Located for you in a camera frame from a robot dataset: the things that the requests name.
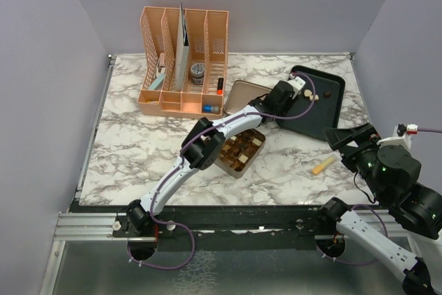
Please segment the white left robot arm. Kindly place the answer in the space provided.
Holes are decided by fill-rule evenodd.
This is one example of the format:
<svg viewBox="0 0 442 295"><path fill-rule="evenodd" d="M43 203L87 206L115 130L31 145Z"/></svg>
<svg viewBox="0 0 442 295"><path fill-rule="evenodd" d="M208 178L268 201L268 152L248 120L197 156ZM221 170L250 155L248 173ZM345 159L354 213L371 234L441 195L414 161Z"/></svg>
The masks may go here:
<svg viewBox="0 0 442 295"><path fill-rule="evenodd" d="M147 194L128 204L126 218L131 231L138 236L148 234L153 218L189 178L215 162L228 139L282 118L304 85L305 81L299 77L279 81L269 93L251 100L236 113L214 121L200 118L183 141L171 170Z"/></svg>

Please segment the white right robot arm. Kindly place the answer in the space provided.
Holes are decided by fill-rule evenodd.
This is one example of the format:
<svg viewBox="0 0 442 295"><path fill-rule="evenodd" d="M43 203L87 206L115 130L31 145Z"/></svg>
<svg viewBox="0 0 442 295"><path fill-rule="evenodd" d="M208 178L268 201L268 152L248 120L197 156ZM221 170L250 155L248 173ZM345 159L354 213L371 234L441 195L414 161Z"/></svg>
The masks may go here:
<svg viewBox="0 0 442 295"><path fill-rule="evenodd" d="M412 136L424 131L416 124L399 124L394 136L381 138L371 124L324 130L343 165L366 182L419 252L399 247L338 198L320 208L318 228L355 240L401 281L406 294L441 293L441 194L419 183L421 163L410 153Z"/></svg>

